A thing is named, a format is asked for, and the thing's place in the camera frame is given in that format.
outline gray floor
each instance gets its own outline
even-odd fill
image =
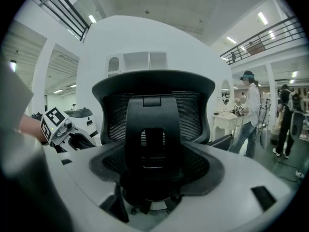
[[[295,176],[296,168],[298,168],[301,173],[306,173],[307,170],[305,164],[307,163],[308,166],[309,142],[301,139],[295,141],[291,149],[289,159],[285,159],[283,156],[277,157],[274,153],[272,153],[274,146],[271,143],[268,143],[266,149],[263,150],[259,140],[260,137],[256,139],[254,159],[268,170],[270,170],[274,175],[295,181],[293,182],[285,178],[280,178],[292,189],[297,189],[299,184],[301,184],[301,180],[297,180],[297,177]],[[289,164],[296,168],[292,168],[281,163],[276,163],[275,161]]]

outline black pants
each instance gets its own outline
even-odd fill
[[[279,143],[278,143],[278,146],[276,148],[276,152],[279,153],[279,154],[281,154],[282,151],[283,151],[283,146],[284,146],[284,142],[285,142],[285,139],[286,139],[286,134],[291,127],[291,119],[292,119],[292,112],[290,112],[290,110],[288,110],[288,108],[285,107],[282,125],[281,125],[281,129],[280,129],[280,133],[279,133]],[[294,140],[291,138],[290,134],[291,133],[289,133],[287,147],[286,147],[286,150],[285,150],[285,154],[287,156],[290,155],[291,148],[292,148],[293,143],[294,143]]]

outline blue jeans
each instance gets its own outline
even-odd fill
[[[248,145],[245,156],[253,159],[255,151],[256,127],[254,127],[251,122],[248,122],[241,127],[239,138],[228,151],[238,154],[246,139],[248,139]]]

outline railing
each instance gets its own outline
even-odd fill
[[[291,16],[234,46],[220,57],[228,64],[233,64],[254,54],[305,37],[306,34],[297,18]]]
[[[56,20],[58,20],[68,31],[80,41],[84,41],[88,23],[82,18],[69,0],[38,0],[40,7],[45,6]]]

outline black office chair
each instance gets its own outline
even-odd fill
[[[147,214],[152,202],[169,211],[183,195],[204,195],[222,180],[221,162],[184,145],[207,143],[207,101],[212,80],[172,70],[128,72],[93,86],[104,122],[102,144],[122,141],[94,157],[91,170],[115,181],[124,199]]]

